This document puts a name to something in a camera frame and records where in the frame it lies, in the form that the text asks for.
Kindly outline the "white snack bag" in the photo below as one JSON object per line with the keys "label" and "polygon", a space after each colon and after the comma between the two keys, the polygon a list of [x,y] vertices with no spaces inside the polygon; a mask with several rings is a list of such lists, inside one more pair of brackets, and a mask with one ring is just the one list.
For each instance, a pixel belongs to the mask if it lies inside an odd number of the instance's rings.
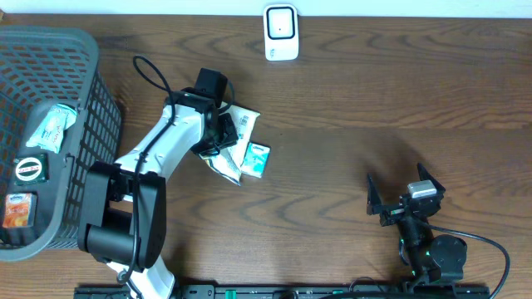
{"label": "white snack bag", "polygon": [[233,105],[229,114],[235,124],[237,143],[222,149],[214,156],[201,155],[200,158],[217,174],[240,186],[241,165],[249,144],[254,124],[260,114],[253,110]]}

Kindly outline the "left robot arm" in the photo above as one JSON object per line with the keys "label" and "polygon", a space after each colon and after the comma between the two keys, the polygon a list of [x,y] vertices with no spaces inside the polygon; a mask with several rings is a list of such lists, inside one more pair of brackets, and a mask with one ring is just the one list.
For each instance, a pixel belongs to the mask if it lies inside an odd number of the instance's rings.
{"label": "left robot arm", "polygon": [[86,176],[77,246],[106,264],[138,298],[169,298],[175,275],[161,251],[166,185],[184,156],[218,154],[238,139],[224,89],[172,91],[160,119],[114,162],[96,161]]}

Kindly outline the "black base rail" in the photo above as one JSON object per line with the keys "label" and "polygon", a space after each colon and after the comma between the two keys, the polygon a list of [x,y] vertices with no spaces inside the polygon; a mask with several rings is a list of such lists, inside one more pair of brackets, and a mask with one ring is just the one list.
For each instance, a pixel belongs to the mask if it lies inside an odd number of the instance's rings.
{"label": "black base rail", "polygon": [[174,299],[314,299],[314,298],[489,298],[487,287],[400,287],[356,283],[352,286],[214,286],[183,285],[169,294]]}

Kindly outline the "teal tissue pack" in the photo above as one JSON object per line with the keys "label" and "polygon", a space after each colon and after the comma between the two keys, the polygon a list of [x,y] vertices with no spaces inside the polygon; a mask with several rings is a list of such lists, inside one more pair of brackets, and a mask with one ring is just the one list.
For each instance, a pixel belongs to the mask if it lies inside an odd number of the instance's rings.
{"label": "teal tissue pack", "polygon": [[241,172],[255,178],[262,178],[271,149],[266,145],[250,142],[241,164]]}

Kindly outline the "orange tissue pack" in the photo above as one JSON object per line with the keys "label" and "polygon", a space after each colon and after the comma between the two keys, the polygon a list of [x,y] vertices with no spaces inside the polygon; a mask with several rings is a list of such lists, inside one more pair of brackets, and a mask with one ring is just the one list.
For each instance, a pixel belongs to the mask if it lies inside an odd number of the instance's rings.
{"label": "orange tissue pack", "polygon": [[8,194],[4,202],[3,228],[29,228],[34,224],[37,196],[33,193]]}

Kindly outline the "dark green round-logo packet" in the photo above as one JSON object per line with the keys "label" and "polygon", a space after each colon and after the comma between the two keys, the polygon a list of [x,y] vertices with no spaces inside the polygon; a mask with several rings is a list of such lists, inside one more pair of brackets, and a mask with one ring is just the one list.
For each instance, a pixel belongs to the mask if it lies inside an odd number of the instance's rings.
{"label": "dark green round-logo packet", "polygon": [[14,161],[15,185],[45,183],[49,180],[46,154],[17,157]]}

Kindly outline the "mint wet wipes pack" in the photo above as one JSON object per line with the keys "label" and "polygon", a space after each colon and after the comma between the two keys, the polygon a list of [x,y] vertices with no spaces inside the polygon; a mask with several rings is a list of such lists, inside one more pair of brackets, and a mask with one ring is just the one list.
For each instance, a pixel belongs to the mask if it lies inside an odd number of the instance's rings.
{"label": "mint wet wipes pack", "polygon": [[62,147],[64,132],[76,123],[76,118],[77,112],[69,105],[53,105],[26,142],[26,147],[39,147],[58,154]]}

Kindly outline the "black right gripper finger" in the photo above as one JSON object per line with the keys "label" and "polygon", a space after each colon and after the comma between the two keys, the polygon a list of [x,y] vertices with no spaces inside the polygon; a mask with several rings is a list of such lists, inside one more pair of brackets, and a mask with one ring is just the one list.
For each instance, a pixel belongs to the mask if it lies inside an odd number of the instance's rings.
{"label": "black right gripper finger", "polygon": [[418,163],[416,167],[420,181],[430,180],[435,186],[437,193],[443,194],[446,191],[445,187],[428,172],[422,163]]}
{"label": "black right gripper finger", "polygon": [[367,174],[367,214],[379,214],[382,211],[382,201],[372,176]]}

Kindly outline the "white barcode scanner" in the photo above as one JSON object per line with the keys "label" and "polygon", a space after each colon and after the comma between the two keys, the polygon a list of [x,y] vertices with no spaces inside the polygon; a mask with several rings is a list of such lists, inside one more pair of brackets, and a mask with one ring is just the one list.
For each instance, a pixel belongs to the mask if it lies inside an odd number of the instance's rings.
{"label": "white barcode scanner", "polygon": [[291,61],[298,57],[298,11],[288,3],[264,8],[264,52],[268,61]]}

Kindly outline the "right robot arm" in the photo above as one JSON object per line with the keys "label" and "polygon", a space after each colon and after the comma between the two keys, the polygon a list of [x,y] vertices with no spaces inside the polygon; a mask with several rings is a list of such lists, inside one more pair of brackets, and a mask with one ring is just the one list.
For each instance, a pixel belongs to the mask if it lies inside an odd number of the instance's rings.
{"label": "right robot arm", "polygon": [[371,176],[367,176],[367,214],[377,214],[380,225],[397,226],[401,236],[400,257],[410,266],[413,279],[404,284],[408,291],[416,287],[453,285],[464,277],[466,242],[449,234],[435,236],[428,218],[441,209],[446,189],[417,165],[419,180],[407,185],[399,202],[384,204]]}

